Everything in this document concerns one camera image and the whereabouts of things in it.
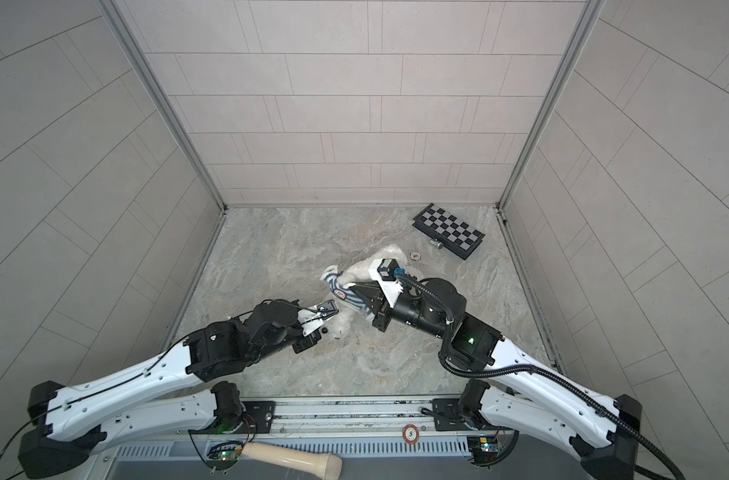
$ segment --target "tiled wall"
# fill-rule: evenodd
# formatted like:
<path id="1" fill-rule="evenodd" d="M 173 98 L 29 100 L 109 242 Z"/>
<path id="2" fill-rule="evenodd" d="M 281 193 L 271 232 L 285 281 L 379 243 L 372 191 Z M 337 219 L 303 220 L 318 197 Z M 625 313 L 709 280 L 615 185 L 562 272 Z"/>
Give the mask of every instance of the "tiled wall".
<path id="1" fill-rule="evenodd" d="M 158 351 L 217 215 L 92 0 L 0 1 L 0 450 L 35 384 Z"/>
<path id="2" fill-rule="evenodd" d="M 506 216 L 568 375 L 729 479 L 729 0 L 609 0 Z"/>
<path id="3" fill-rule="evenodd" d="M 583 8 L 117 4 L 228 204 L 497 202 Z"/>

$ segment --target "blue and white striped cloth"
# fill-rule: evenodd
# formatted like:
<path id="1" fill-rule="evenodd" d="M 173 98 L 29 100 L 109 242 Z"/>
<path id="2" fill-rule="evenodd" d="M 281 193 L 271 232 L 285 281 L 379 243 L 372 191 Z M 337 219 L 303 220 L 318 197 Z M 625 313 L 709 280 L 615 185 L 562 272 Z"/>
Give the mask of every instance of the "blue and white striped cloth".
<path id="1" fill-rule="evenodd" d="M 364 313 L 367 316 L 367 320 L 371 322 L 375 318 L 375 315 L 373 312 L 370 312 L 370 309 L 365 305 L 365 302 L 362 301 L 362 299 L 359 298 L 350 288 L 351 286 L 356 285 L 356 283 L 346 283 L 345 285 L 341 285 L 338 282 L 339 276 L 340 272 L 338 271 L 338 265 L 331 265 L 324 270 L 323 274 L 321 274 L 321 280 L 330 285 L 330 291 L 333 295 Z"/>

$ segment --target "gray marble surface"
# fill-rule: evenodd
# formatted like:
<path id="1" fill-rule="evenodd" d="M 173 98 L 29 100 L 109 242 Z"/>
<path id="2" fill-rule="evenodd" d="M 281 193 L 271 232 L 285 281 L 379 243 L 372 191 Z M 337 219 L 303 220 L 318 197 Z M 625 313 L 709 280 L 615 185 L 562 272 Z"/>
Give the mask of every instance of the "gray marble surface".
<path id="1" fill-rule="evenodd" d="M 421 259 L 405 266 L 422 278 L 440 276 L 467 298 L 467 311 L 548 363 L 540 334 L 492 206 L 448 209 L 485 238 L 463 261 L 437 250 L 412 226 L 418 206 L 240 208 L 229 210 L 178 338 L 210 322 L 251 310 L 267 298 L 313 305 L 331 298 L 319 280 L 329 265 L 341 270 L 396 243 Z M 242 396 L 352 396 L 458 393 L 465 379 L 437 360 L 440 341 L 399 322 L 379 332 L 358 312 L 341 309 L 311 350 L 291 348 L 224 377 Z"/>

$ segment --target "stone-patterned tabletop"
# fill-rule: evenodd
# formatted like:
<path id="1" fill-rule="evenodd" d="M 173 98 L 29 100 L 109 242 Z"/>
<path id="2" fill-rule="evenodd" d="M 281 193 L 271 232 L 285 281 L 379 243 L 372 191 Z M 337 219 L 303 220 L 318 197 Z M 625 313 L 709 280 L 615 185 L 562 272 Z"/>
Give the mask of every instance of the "stone-patterned tabletop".
<path id="1" fill-rule="evenodd" d="M 494 207 L 448 210 L 485 234 L 466 261 L 437 250 L 412 226 L 419 206 L 229 210 L 177 338 L 252 310 L 263 299 L 299 299 L 311 306 L 331 298 L 319 279 L 327 266 L 343 270 L 395 243 L 408 256 L 421 254 L 408 261 L 409 274 L 454 283 L 467 298 L 468 312 L 547 364 Z M 405 324 L 391 322 L 383 333 L 358 312 L 341 308 L 328 328 L 311 350 L 296 355 L 286 348 L 222 379 L 235 382 L 243 397 L 458 393 L 466 384 L 440 366 L 441 341 Z"/>

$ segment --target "checkered board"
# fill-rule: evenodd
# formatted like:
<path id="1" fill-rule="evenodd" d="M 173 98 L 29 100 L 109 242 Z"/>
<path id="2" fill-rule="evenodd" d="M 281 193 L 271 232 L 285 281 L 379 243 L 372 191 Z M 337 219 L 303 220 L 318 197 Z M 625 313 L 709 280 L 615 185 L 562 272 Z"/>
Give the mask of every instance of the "checkered board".
<path id="1" fill-rule="evenodd" d="M 434 204 L 424 208 L 413 220 L 415 228 L 439 240 L 449 251 L 464 260 L 485 238 L 485 234 Z"/>

